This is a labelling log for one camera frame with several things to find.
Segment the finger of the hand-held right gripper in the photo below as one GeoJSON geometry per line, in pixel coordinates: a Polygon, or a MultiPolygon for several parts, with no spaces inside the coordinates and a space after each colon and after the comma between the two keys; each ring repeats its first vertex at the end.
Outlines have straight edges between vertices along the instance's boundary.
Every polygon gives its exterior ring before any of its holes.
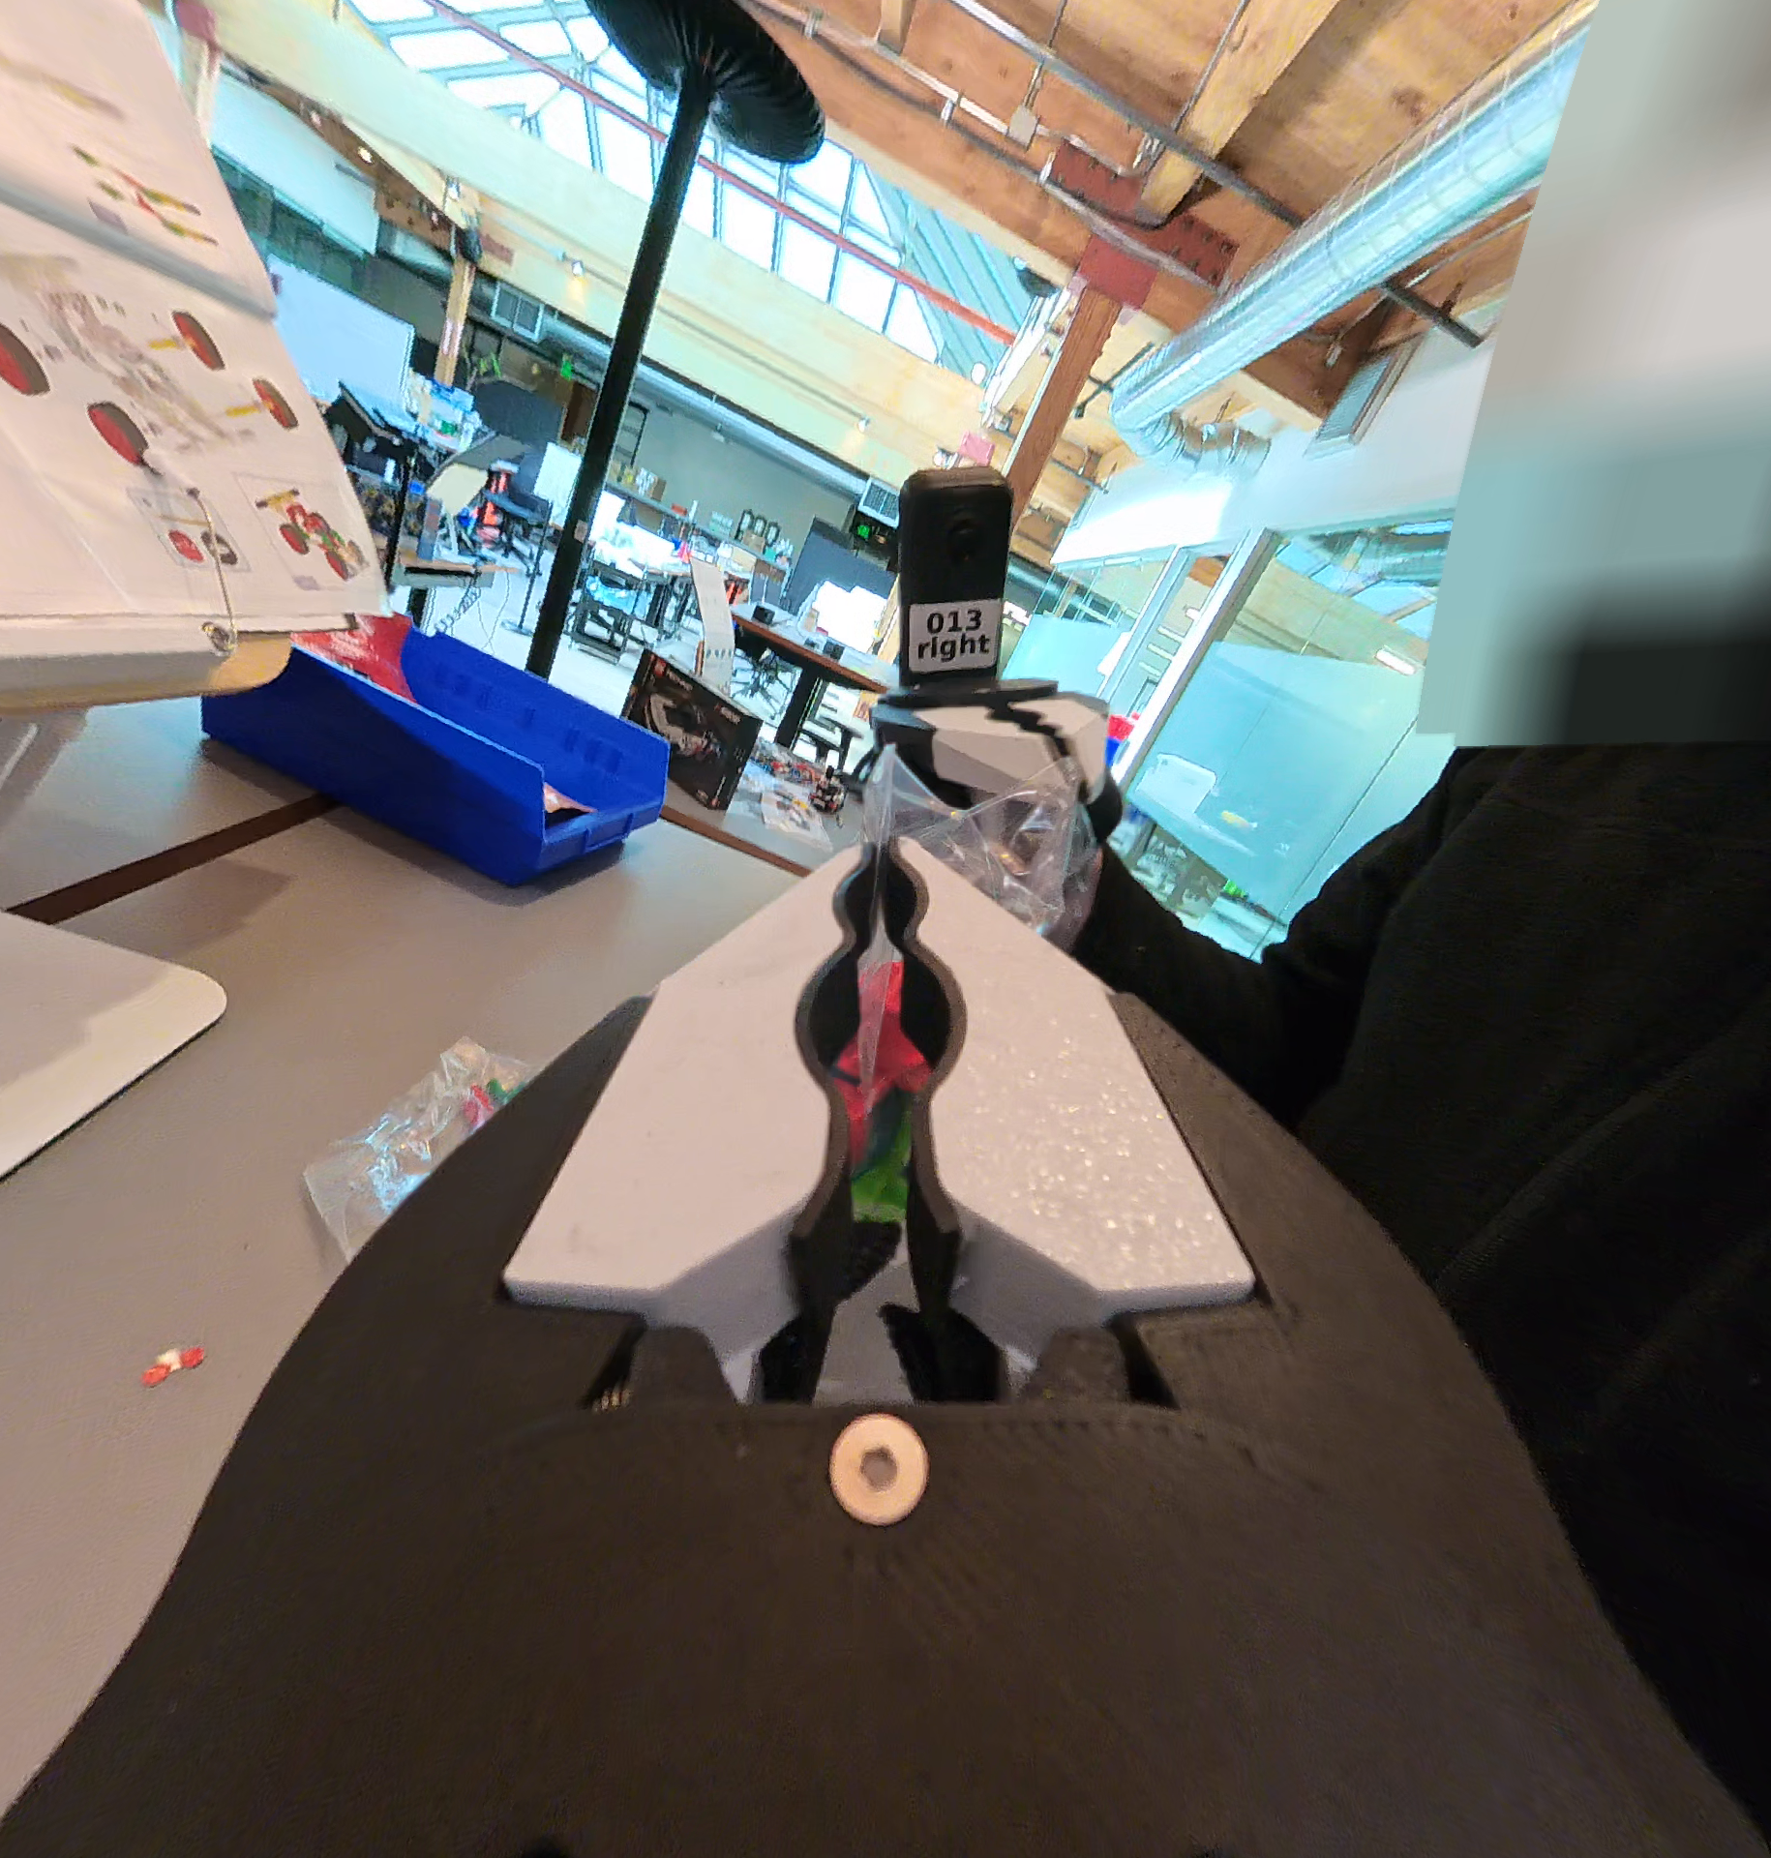
{"type": "Polygon", "coordinates": [[[1101,701],[1020,701],[1017,714],[1030,716],[1057,748],[1057,760],[1072,760],[1080,795],[1100,795],[1107,784],[1107,709],[1101,701]]]}
{"type": "Polygon", "coordinates": [[[982,706],[897,701],[897,760],[936,795],[988,801],[1041,775],[1041,733],[982,706]]]}

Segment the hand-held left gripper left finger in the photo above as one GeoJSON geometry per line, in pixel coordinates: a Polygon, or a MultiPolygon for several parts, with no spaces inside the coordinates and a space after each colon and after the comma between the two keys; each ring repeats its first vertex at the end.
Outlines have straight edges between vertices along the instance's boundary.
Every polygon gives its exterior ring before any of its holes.
{"type": "Polygon", "coordinates": [[[651,995],[502,1268],[512,1300],[691,1332],[740,1401],[788,1326],[826,1340],[874,1249],[827,1072],[864,902],[866,855],[841,852],[651,995]]]}

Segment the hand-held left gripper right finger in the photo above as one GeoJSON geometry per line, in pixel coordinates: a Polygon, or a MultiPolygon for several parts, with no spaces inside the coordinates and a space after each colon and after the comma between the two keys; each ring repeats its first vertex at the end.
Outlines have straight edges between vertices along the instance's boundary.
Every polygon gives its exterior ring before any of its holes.
{"type": "Polygon", "coordinates": [[[1064,1332],[1244,1304],[1257,1274],[1113,996],[925,846],[901,837],[893,862],[905,959],[952,1013],[928,1150],[960,1238],[955,1310],[1036,1364],[1064,1332]]]}

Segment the clear bag of small parts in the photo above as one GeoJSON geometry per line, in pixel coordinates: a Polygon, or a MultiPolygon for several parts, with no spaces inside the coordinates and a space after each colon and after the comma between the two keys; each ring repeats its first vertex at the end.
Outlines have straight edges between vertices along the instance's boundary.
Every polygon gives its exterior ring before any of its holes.
{"type": "MultiPolygon", "coordinates": [[[[916,841],[1050,946],[1068,948],[1089,917],[1101,843],[1064,778],[952,804],[901,750],[884,750],[864,784],[864,827],[874,849],[916,841]]],[[[904,959],[874,903],[857,959],[857,1030],[834,1061],[850,1116],[853,1218],[864,1229],[897,1229],[905,1218],[909,1107],[931,1081],[931,1061],[901,1025],[901,991],[904,959]]]]}

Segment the white stand with wooden board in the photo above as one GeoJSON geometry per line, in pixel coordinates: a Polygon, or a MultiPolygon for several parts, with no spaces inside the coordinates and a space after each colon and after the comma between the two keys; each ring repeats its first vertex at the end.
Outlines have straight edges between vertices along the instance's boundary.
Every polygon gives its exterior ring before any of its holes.
{"type": "MultiPolygon", "coordinates": [[[[99,709],[232,696],[304,622],[0,615],[0,837],[99,709]]],[[[214,979],[0,909],[0,1180],[226,1013],[214,979]]]]}

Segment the toy instruction sheet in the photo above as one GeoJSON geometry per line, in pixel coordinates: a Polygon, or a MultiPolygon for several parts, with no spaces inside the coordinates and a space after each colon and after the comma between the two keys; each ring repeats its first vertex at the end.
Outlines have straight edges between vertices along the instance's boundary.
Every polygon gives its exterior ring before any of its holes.
{"type": "Polygon", "coordinates": [[[382,558],[138,4],[0,4],[0,617],[308,634],[382,558]]]}

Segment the person's right forearm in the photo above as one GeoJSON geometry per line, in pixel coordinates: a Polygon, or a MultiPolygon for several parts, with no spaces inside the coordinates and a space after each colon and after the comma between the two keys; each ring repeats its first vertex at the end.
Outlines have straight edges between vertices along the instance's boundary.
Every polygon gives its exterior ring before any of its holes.
{"type": "Polygon", "coordinates": [[[1344,1120],[1333,1107],[1395,1107],[1395,1064],[1359,1058],[1387,917],[1418,877],[1431,837],[1395,825],[1294,917],[1262,962],[1201,938],[1105,849],[1072,959],[1111,991],[1147,1006],[1282,1126],[1344,1120]]]}

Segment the black toy box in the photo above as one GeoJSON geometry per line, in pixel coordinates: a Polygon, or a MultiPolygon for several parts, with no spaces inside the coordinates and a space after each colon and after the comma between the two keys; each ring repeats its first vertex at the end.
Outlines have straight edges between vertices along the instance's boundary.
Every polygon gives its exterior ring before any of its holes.
{"type": "Polygon", "coordinates": [[[731,806],[763,735],[759,710],[653,649],[641,649],[619,719],[665,741],[671,786],[711,813],[731,806]]]}

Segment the clear bag of colourful rods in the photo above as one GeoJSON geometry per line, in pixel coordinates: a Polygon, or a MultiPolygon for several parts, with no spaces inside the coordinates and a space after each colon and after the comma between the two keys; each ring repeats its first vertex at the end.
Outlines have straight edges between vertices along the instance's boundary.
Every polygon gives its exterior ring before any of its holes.
{"type": "Polygon", "coordinates": [[[457,1040],[367,1126],[322,1150],[304,1168],[302,1184],[339,1263],[351,1263],[386,1219],[535,1072],[535,1064],[457,1040]]]}

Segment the black pole with ribbed disc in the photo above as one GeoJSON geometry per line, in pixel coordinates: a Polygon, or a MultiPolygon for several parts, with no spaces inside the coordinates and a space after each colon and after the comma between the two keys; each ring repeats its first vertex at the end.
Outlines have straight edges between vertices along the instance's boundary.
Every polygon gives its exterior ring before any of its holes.
{"type": "Polygon", "coordinates": [[[587,565],[595,504],[705,137],[716,132],[780,169],[805,166],[826,141],[826,114],[810,85],[740,4],[592,4],[592,16],[648,89],[674,96],[674,117],[530,635],[526,672],[542,681],[557,664],[587,565]]]}

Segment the blue plastic bin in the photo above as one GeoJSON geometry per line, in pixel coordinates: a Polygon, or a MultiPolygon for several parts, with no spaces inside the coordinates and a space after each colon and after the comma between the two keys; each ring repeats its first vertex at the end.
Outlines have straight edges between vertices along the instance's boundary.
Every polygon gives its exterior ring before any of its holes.
{"type": "Polygon", "coordinates": [[[595,775],[595,806],[549,820],[539,767],[524,756],[294,652],[274,681],[204,696],[203,728],[500,887],[530,887],[614,849],[665,806],[665,741],[619,716],[606,728],[614,772],[562,775],[574,786],[595,775]]]}

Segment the person's black clothing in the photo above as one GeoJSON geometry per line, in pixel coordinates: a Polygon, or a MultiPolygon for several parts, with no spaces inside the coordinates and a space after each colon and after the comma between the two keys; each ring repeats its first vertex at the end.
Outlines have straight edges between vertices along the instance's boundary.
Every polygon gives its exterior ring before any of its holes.
{"type": "Polygon", "coordinates": [[[1264,982],[1268,1097],[1771,1842],[1771,748],[1461,750],[1264,982]]]}

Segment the red printed packet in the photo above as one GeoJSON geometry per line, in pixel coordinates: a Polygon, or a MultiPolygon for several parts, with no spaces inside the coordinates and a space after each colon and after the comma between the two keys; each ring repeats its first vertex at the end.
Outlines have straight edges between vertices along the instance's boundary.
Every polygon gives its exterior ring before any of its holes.
{"type": "Polygon", "coordinates": [[[581,786],[562,775],[579,764],[614,772],[614,748],[606,733],[614,716],[450,634],[423,634],[409,617],[355,615],[348,631],[294,634],[293,649],[413,710],[437,714],[524,756],[539,767],[535,791],[549,820],[595,806],[590,797],[595,775],[585,775],[581,786]]]}

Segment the white whiteboard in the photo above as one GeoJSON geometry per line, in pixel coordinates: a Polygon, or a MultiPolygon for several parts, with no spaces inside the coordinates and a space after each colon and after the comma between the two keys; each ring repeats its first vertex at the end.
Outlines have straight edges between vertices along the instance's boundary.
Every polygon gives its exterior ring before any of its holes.
{"type": "Polygon", "coordinates": [[[276,332],[316,405],[327,408],[339,388],[404,402],[415,342],[409,322],[281,260],[269,260],[269,281],[276,294],[276,332]]]}

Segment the silver ventilation duct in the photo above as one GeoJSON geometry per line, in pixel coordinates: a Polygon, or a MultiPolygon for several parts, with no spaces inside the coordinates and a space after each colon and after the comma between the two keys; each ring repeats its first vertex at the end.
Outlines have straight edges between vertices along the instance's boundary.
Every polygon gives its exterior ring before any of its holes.
{"type": "Polygon", "coordinates": [[[1570,103],[1594,4],[1570,4],[1501,58],[1433,120],[1325,202],[1212,308],[1132,362],[1111,388],[1127,449],[1188,475],[1257,473],[1257,434],[1188,430],[1179,408],[1312,329],[1365,291],[1391,287],[1431,249],[1542,185],[1570,103]]]}

